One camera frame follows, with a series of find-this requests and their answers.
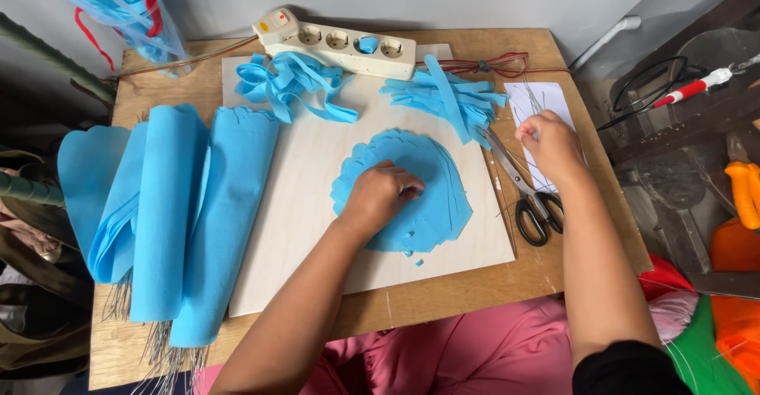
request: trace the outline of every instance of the black cable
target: black cable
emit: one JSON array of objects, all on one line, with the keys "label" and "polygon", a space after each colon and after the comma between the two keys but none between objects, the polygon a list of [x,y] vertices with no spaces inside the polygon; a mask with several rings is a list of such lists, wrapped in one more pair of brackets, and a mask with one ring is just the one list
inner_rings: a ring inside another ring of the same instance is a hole
[{"label": "black cable", "polygon": [[[668,61],[675,61],[675,60],[681,61],[681,66],[679,67],[678,72],[676,73],[676,75],[673,77],[673,79],[670,82],[668,82],[666,85],[660,86],[660,88],[657,88],[654,91],[649,92],[648,94],[644,95],[643,97],[640,97],[639,99],[636,99],[631,104],[627,104],[625,106],[622,106],[621,108],[617,107],[617,104],[620,101],[620,98],[622,97],[623,93],[625,92],[625,90],[629,86],[631,86],[631,84],[633,83],[634,80],[642,77],[644,74],[648,73],[649,70],[652,70],[653,68],[659,66],[662,63],[667,63]],[[632,111],[631,113],[623,114],[622,116],[620,116],[618,118],[615,118],[615,119],[612,119],[609,122],[603,124],[601,127],[597,128],[597,132],[599,132],[601,130],[604,130],[604,129],[607,129],[607,128],[614,127],[618,123],[621,123],[621,122],[623,122],[625,120],[628,120],[630,118],[633,118],[635,116],[639,116],[640,114],[646,113],[646,112],[650,111],[651,109],[653,109],[654,107],[651,107],[651,105],[654,104],[655,101],[659,100],[663,95],[665,95],[676,83],[680,82],[683,79],[684,74],[686,73],[686,69],[688,67],[689,67],[689,59],[686,58],[686,57],[684,57],[684,56],[677,56],[677,57],[670,57],[670,58],[666,58],[666,59],[661,60],[661,61],[657,61],[656,63],[652,64],[651,66],[649,66],[649,67],[641,70],[640,72],[636,73],[630,80],[628,80],[622,86],[622,89],[620,89],[620,93],[618,93],[617,97],[615,98],[615,101],[613,102],[613,111],[615,111],[615,112],[622,111],[622,110],[624,110],[626,108],[631,107],[632,105],[636,105],[636,104],[640,103],[641,101],[643,101],[645,99],[648,99],[652,95],[654,95],[654,98],[651,99],[647,104],[643,104],[640,109],[638,109],[636,111]]]}]

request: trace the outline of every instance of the power switch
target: power switch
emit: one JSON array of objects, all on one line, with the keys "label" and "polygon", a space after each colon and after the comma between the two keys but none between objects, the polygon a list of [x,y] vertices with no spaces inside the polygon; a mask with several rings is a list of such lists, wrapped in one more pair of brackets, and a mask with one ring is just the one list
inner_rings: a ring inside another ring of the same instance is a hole
[{"label": "power switch", "polygon": [[287,17],[285,14],[283,14],[282,11],[276,11],[274,12],[270,19],[272,20],[272,24],[274,24],[277,27],[282,27],[283,25],[287,24]]}]

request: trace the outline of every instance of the scissors handle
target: scissors handle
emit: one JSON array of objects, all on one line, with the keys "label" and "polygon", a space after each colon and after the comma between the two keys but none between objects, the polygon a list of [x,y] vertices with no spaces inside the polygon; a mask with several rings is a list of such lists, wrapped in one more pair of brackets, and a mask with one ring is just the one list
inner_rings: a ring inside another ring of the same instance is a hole
[{"label": "scissors handle", "polygon": [[557,208],[559,208],[559,212],[562,213],[562,215],[565,215],[565,209],[562,208],[562,202],[559,202],[559,199],[554,197],[553,195],[544,193],[544,192],[536,192],[536,195],[534,198],[537,201],[540,201],[543,207],[546,209],[546,222],[549,224],[549,226],[554,229],[555,232],[558,234],[562,234],[563,227],[559,225],[557,222],[557,219],[554,218],[554,215],[552,215],[552,212],[549,211],[549,207],[547,204],[547,201],[554,202],[554,205],[557,205]]},{"label": "scissors handle", "polygon": [[[522,226],[522,213],[527,214],[528,219],[530,220],[533,227],[536,229],[536,232],[538,232],[539,240],[535,241],[530,237],[530,235],[527,234],[525,229]],[[515,205],[515,219],[517,220],[517,226],[518,231],[520,235],[522,235],[523,239],[534,247],[542,247],[546,245],[546,241],[548,238],[546,237],[546,230],[543,228],[543,222],[538,220],[536,218],[536,214],[534,214],[533,209],[530,207],[530,204],[527,202],[527,199],[523,198],[518,200],[517,205]]]}]

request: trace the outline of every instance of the power strip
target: power strip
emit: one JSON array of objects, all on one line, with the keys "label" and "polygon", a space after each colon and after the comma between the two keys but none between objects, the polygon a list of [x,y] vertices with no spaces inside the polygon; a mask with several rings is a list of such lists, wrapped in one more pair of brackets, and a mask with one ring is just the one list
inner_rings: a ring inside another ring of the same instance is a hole
[{"label": "power strip", "polygon": [[[299,22],[285,8],[262,16],[252,27],[271,57],[290,51],[348,72],[400,80],[409,80],[414,74],[414,40]],[[363,38],[377,39],[374,52],[359,50]]]}]

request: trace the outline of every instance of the wooden table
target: wooden table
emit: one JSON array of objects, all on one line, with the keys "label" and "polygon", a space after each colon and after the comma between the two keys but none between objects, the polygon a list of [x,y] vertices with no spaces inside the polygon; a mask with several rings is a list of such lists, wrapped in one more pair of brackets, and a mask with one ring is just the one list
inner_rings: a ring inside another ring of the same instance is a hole
[{"label": "wooden table", "polygon": [[[389,34],[414,39],[418,44],[448,43],[454,57],[460,59],[487,60],[505,52],[527,51],[530,54],[529,68],[565,66],[552,35],[543,29],[393,31]],[[191,43],[190,47],[193,55],[199,55],[235,41],[204,40]],[[263,53],[263,47],[258,41],[223,57],[251,53]],[[144,64],[145,61],[134,51],[128,50],[124,54],[122,70],[133,70]],[[489,79],[496,83],[497,90],[503,91],[503,79],[491,73],[478,73],[465,78]],[[561,85],[589,168],[601,187],[626,253],[637,272],[650,270],[651,262],[644,243],[572,78],[566,72],[545,72],[527,75],[527,79],[531,82],[557,82]],[[169,79],[158,72],[122,79],[116,97],[113,125],[132,128],[152,107],[184,102],[194,104],[206,125],[211,124],[214,110],[222,105],[221,57],[198,63],[190,74],[180,79]],[[497,117],[499,120],[492,126],[499,137],[513,138],[515,122],[511,119],[509,109],[497,109]],[[523,156],[517,141],[508,142],[508,145],[513,153]],[[486,161],[493,160],[491,152],[484,152],[484,158]],[[498,165],[488,166],[492,179],[496,172],[502,180],[509,179],[503,168]],[[503,190],[494,189],[494,192],[499,205],[504,208],[517,200],[518,191],[511,183],[502,182],[502,186]],[[517,234],[515,228],[509,232]],[[517,260],[508,264],[345,295],[331,338],[340,339],[433,321],[562,291],[562,236],[552,232],[549,244],[540,248],[528,245],[519,235],[513,242]],[[114,320],[101,322],[101,312],[109,289],[109,285],[98,285],[95,291],[90,389],[141,380],[150,369],[147,360],[140,363],[150,326]],[[226,319],[217,341],[211,346],[207,365],[226,361],[257,316],[258,313],[253,313]]]}]

